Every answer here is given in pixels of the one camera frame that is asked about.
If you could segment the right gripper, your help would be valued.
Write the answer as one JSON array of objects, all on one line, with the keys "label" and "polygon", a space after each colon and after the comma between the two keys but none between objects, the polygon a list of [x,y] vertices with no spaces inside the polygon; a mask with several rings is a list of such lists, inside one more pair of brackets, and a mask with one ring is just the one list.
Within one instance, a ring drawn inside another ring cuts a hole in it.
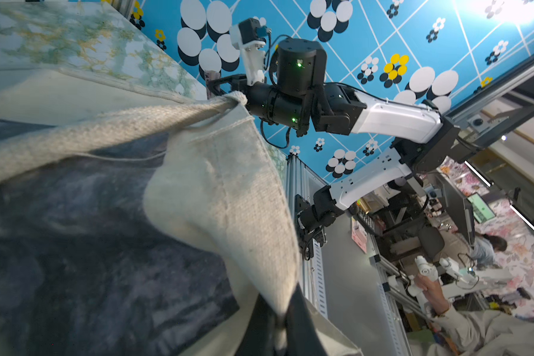
[{"label": "right gripper", "polygon": [[247,94],[248,92],[246,74],[234,74],[228,77],[221,77],[219,72],[206,71],[204,78],[206,80],[207,99],[223,96],[234,91],[239,91],[243,94]]}]

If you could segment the operator forearm beige sleeve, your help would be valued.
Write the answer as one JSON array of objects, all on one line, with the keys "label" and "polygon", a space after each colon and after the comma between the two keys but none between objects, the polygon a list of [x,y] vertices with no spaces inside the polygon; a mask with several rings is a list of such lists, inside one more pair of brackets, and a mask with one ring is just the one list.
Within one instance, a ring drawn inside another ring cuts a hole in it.
[{"label": "operator forearm beige sleeve", "polygon": [[462,355],[534,355],[534,323],[501,311],[459,312],[451,307],[433,321]]}]

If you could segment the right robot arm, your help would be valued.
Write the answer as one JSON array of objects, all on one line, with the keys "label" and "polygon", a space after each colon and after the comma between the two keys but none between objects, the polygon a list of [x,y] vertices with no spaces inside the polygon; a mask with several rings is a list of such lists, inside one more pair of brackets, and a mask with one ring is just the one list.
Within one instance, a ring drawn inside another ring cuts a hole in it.
[{"label": "right robot arm", "polygon": [[223,86],[246,96],[247,111],[262,123],[282,125],[298,136],[309,129],[328,134],[390,136],[392,144],[360,169],[345,169],[342,180],[326,185],[311,200],[298,198],[295,213],[298,244],[305,260],[322,231],[356,202],[380,186],[414,174],[425,174],[443,163],[459,128],[428,101],[409,105],[381,99],[344,83],[325,80],[327,55],[319,42],[287,38],[264,68],[261,44],[241,46],[246,72],[207,81],[216,96]]}]

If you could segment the beige canvas tote bag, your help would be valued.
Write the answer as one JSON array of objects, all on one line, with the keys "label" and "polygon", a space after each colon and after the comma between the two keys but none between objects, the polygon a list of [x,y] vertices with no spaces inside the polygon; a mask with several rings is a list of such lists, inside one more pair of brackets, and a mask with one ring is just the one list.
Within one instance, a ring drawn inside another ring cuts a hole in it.
[{"label": "beige canvas tote bag", "polygon": [[298,237],[246,102],[0,65],[0,355],[234,355],[258,295],[286,355]]}]

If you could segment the operator hand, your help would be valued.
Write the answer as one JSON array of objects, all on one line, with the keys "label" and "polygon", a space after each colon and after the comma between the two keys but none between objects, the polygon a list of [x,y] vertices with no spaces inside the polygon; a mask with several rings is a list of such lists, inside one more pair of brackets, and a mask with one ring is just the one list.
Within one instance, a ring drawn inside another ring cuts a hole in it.
[{"label": "operator hand", "polygon": [[418,274],[414,278],[416,286],[424,292],[425,298],[430,302],[435,313],[440,316],[447,312],[451,304],[445,298],[441,285],[438,281],[431,281],[428,277]]}]

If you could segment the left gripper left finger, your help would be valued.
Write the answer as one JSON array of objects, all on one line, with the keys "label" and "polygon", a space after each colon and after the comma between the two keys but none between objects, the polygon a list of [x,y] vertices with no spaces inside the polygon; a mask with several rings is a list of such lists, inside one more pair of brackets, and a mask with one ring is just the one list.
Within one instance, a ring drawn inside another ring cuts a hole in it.
[{"label": "left gripper left finger", "polygon": [[275,355],[274,334],[276,314],[261,295],[258,295],[248,327],[235,356]]}]

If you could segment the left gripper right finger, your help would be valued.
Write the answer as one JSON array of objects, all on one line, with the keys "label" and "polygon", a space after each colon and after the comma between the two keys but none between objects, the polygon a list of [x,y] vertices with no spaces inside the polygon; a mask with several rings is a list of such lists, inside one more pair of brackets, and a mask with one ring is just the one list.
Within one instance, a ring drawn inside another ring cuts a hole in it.
[{"label": "left gripper right finger", "polygon": [[286,313],[286,337],[286,355],[327,356],[299,284],[296,285]]}]

